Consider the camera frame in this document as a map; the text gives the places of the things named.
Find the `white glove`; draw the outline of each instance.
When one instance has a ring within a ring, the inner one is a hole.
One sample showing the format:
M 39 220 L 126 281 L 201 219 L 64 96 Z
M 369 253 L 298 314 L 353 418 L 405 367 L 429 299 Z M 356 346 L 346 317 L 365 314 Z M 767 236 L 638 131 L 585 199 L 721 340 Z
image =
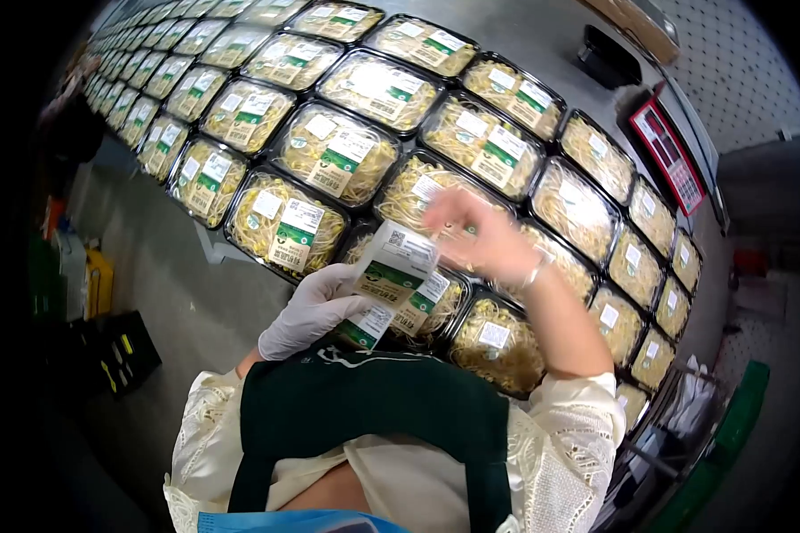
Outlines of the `white glove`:
M 369 299 L 347 296 L 354 271 L 353 265 L 338 263 L 306 275 L 287 307 L 257 339 L 261 357 L 286 359 L 311 346 L 343 319 L 369 309 L 373 304 Z

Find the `packaged bean sprouts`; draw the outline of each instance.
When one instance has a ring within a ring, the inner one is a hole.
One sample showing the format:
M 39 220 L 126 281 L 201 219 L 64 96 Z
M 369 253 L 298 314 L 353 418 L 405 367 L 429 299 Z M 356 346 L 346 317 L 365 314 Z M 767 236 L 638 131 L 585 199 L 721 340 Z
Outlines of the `packaged bean sprouts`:
M 544 159 L 541 146 L 525 136 L 474 97 L 454 91 L 421 124 L 418 139 L 520 202 Z
M 204 51 L 201 62 L 222 68 L 239 67 L 268 36 L 269 30 L 260 27 L 228 27 Z
M 664 332 L 672 338 L 680 338 L 690 315 L 690 300 L 674 276 L 667 276 L 663 292 L 657 303 L 655 320 Z
M 589 297 L 592 296 L 593 289 L 595 289 L 597 274 L 590 270 L 584 260 L 557 242 L 553 235 L 548 234 L 530 219 L 521 221 L 520 231 L 535 249 L 544 253 L 557 266 L 566 283 L 575 290 L 577 298 L 588 304 Z M 520 286 L 509 286 L 494 280 L 492 287 L 523 306 L 524 298 Z
M 342 107 L 413 135 L 444 85 L 423 72 L 365 50 L 346 56 L 317 92 Z
M 296 104 L 296 96 L 246 80 L 230 83 L 201 124 L 202 132 L 243 154 L 259 154 Z
M 342 54 L 341 44 L 282 32 L 269 37 L 240 73 L 292 91 L 307 91 Z
M 145 92 L 155 98 L 165 98 L 181 81 L 184 72 L 192 65 L 192 56 L 169 56 L 160 63 L 154 75 L 148 80 Z
M 278 136 L 272 158 L 293 176 L 355 208 L 373 198 L 400 149 L 393 134 L 314 102 L 299 108 Z
M 529 322 L 491 293 L 478 293 L 450 344 L 458 367 L 526 399 L 545 371 Z
M 624 367 L 643 329 L 640 313 L 608 286 L 601 286 L 595 293 L 593 304 L 589 306 L 589 315 L 597 322 L 613 362 Z
M 631 222 L 655 245 L 663 258 L 672 251 L 675 217 L 660 195 L 642 177 L 634 185 L 629 206 Z
M 237 22 L 280 26 L 295 16 L 310 0 L 256 0 L 251 3 Z
M 361 38 L 384 16 L 382 9 L 354 2 L 318 2 L 303 10 L 291 23 L 291 29 L 349 44 Z
M 198 65 L 190 69 L 166 101 L 166 111 L 186 122 L 197 120 L 225 80 L 225 73 L 217 68 Z
M 637 304 L 650 309 L 661 285 L 661 267 L 649 247 L 627 224 L 622 226 L 608 270 L 611 280 Z
M 572 111 L 560 140 L 566 155 L 576 161 L 601 188 L 621 205 L 628 201 L 635 166 L 610 136 L 580 110 Z
M 161 114 L 152 123 L 148 137 L 136 157 L 142 171 L 163 184 L 169 177 L 172 165 L 187 141 L 189 128 L 168 114 Z
M 247 255 L 298 282 L 330 263 L 349 227 L 340 208 L 260 168 L 250 174 L 225 235 Z
M 674 359 L 674 346 L 654 327 L 650 327 L 631 365 L 631 376 L 657 390 Z
M 500 54 L 484 52 L 466 70 L 462 84 L 543 141 L 554 139 L 565 100 Z
M 201 54 L 228 25 L 227 20 L 202 20 L 175 47 L 176 54 Z
M 530 211 L 599 268 L 606 265 L 619 213 L 567 161 L 552 157 L 546 162 Z
M 234 150 L 201 136 L 189 141 L 171 176 L 169 196 L 209 229 L 223 224 L 247 164 Z
M 464 35 L 409 15 L 392 16 L 366 44 L 444 78 L 458 76 L 480 48 Z
M 154 115 L 160 109 L 160 102 L 148 96 L 142 96 L 136 100 L 133 108 L 128 113 L 128 118 L 122 124 L 122 129 L 118 131 L 118 136 L 127 143 L 131 150 L 135 150 L 139 145 L 142 136 L 151 125 Z

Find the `hand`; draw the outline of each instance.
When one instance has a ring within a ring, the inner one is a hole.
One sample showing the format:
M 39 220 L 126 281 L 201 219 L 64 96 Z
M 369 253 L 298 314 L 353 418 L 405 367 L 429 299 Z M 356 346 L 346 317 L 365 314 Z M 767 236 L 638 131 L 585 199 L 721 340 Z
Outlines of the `hand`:
M 372 302 L 349 296 L 355 267 L 330 264 L 305 276 L 287 307 L 257 339 L 266 361 L 281 361 L 311 346 L 345 318 L 367 310 Z
M 463 188 L 441 191 L 424 213 L 424 224 L 437 231 L 445 225 L 474 226 L 475 235 L 459 230 L 439 240 L 442 255 L 502 283 L 521 285 L 542 259 L 506 213 L 495 211 Z

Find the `qr code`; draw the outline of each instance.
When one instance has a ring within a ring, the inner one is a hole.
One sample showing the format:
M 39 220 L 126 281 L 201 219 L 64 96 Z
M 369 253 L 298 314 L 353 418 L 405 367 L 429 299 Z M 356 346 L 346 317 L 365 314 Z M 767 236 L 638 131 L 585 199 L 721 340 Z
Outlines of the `qr code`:
M 392 244 L 396 247 L 401 247 L 402 242 L 406 239 L 406 234 L 400 231 L 392 231 L 391 238 L 388 240 L 388 244 Z

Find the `pegboard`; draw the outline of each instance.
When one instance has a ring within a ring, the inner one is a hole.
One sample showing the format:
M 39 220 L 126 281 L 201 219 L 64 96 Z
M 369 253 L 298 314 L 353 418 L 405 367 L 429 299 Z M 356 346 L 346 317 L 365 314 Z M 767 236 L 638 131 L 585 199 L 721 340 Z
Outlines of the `pegboard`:
M 800 87 L 768 32 L 741 0 L 654 0 L 678 27 L 670 73 L 725 154 L 800 135 Z

